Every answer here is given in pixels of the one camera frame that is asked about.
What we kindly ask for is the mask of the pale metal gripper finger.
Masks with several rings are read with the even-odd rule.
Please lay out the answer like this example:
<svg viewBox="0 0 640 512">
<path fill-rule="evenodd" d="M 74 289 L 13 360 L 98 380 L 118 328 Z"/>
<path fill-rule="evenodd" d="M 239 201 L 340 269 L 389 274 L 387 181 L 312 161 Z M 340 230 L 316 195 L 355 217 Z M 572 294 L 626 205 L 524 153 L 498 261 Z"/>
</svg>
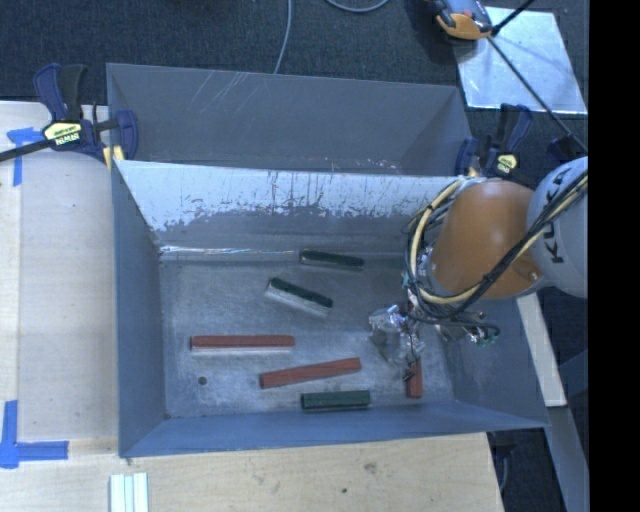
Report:
<svg viewBox="0 0 640 512">
<path fill-rule="evenodd" d="M 394 365 L 412 365 L 425 350 L 425 342 L 413 335 L 388 338 L 382 346 L 382 355 Z"/>
<path fill-rule="evenodd" d="M 376 347 L 398 347 L 405 330 L 406 318 L 397 304 L 381 308 L 369 315 L 370 339 Z"/>
</svg>

